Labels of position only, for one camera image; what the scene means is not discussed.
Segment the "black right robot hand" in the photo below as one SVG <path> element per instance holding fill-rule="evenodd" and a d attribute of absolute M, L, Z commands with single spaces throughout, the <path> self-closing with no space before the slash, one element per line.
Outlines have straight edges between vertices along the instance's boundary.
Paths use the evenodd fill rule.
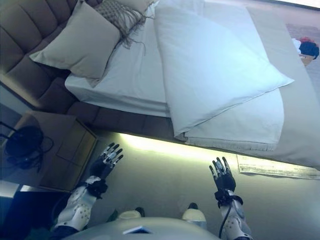
<path fill-rule="evenodd" d="M 209 170 L 218 191 L 235 191 L 236 181 L 224 156 L 222 159 L 217 157 L 216 160 L 213 160 Z"/>

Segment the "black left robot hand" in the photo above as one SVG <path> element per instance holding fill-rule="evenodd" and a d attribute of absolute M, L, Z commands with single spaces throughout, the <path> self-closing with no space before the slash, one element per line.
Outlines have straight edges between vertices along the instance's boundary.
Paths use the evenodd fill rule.
<path fill-rule="evenodd" d="M 90 176 L 105 179 L 124 157 L 123 149 L 117 143 L 110 143 L 90 166 Z"/>

